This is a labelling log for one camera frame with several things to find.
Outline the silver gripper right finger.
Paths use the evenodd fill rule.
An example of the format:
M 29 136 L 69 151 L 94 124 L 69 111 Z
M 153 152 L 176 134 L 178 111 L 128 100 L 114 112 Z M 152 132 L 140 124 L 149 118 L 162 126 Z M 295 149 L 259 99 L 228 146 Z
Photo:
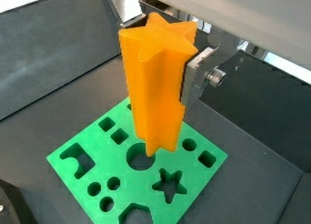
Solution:
M 199 32 L 196 54 L 184 65 L 180 101 L 189 107 L 201 97 L 207 85 L 217 87 L 225 73 L 219 66 L 235 55 L 241 39 L 213 26 L 209 33 Z

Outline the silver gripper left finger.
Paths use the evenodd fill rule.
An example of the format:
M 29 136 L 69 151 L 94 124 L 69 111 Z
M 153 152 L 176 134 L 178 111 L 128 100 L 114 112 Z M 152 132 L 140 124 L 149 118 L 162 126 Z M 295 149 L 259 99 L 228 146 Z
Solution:
M 110 0 L 114 11 L 116 23 L 120 28 L 125 28 L 138 22 L 145 14 L 141 11 L 138 0 Z

